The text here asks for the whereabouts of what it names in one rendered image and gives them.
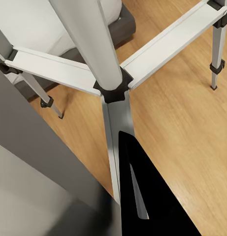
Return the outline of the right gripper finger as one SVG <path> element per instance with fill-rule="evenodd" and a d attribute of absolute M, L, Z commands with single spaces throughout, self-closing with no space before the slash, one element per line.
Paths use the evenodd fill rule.
<path fill-rule="evenodd" d="M 138 140 L 119 131 L 122 236 L 202 236 Z M 150 219 L 138 217 L 130 164 Z"/>

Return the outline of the camera tripod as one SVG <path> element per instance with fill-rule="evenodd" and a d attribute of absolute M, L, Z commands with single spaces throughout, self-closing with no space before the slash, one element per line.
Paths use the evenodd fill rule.
<path fill-rule="evenodd" d="M 212 86 L 227 32 L 227 0 L 202 0 L 119 65 L 100 0 L 48 0 L 86 64 L 11 45 L 0 30 L 0 236 L 122 236 L 119 131 L 135 136 L 133 90 L 210 26 Z M 4 74 L 54 105 L 32 74 L 100 97 L 114 198 Z M 132 168 L 138 217 L 150 219 Z"/>

